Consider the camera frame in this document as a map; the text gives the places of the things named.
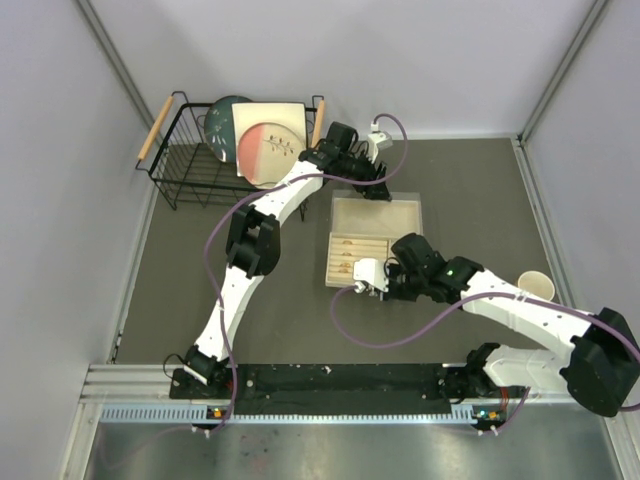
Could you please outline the beige ring tray drawer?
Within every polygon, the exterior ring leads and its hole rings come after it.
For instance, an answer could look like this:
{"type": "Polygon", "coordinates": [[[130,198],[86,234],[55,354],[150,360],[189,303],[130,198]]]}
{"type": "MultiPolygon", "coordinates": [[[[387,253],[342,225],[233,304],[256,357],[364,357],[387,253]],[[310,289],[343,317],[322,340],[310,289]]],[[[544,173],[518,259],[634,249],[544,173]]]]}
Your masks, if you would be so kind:
{"type": "Polygon", "coordinates": [[[399,236],[367,236],[330,233],[327,252],[325,285],[342,288],[353,284],[353,265],[363,258],[387,261],[392,257],[391,246],[399,236]]]}

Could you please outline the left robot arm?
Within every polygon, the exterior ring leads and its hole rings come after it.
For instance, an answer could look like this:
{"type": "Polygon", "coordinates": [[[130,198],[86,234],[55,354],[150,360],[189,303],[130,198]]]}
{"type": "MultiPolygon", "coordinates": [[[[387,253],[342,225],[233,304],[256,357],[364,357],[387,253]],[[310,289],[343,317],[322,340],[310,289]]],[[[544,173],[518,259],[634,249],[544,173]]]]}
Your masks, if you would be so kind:
{"type": "Polygon", "coordinates": [[[254,291],[280,259],[281,226],[289,216],[329,180],[351,184],[370,200],[391,199],[386,165],[376,157],[392,139],[377,123],[371,127],[365,150],[356,154],[351,151],[354,130],[332,123],[327,136],[303,150],[282,180],[260,196],[250,195],[226,215],[230,224],[224,280],[214,287],[217,299],[209,321],[184,358],[184,370],[203,395],[216,396],[226,387],[224,363],[232,338],[254,291]]]}

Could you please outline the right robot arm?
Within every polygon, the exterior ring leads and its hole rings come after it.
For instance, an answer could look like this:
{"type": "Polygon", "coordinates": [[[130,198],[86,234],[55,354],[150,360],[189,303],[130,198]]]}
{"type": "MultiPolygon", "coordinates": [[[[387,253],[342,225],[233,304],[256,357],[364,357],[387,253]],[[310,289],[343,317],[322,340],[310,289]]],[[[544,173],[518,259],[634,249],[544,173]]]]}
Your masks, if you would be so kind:
{"type": "Polygon", "coordinates": [[[382,296],[414,301],[425,296],[493,320],[538,344],[538,349],[492,346],[467,370],[469,388],[487,396],[499,387],[565,391],[602,417],[633,412],[627,398],[639,379],[639,345],[625,317],[544,300],[501,279],[481,264],[444,258],[421,235],[410,233],[383,262],[382,296]]]}

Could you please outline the beige jewelry box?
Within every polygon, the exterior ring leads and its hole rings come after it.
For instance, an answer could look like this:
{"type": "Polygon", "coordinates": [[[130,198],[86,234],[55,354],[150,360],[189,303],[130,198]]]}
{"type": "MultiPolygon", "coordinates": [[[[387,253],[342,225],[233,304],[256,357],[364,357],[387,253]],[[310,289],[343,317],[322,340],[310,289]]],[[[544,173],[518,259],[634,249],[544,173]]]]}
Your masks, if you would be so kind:
{"type": "Polygon", "coordinates": [[[393,192],[391,196],[391,201],[367,200],[355,191],[335,190],[330,232],[391,240],[409,233],[422,235],[420,195],[393,192]]]}

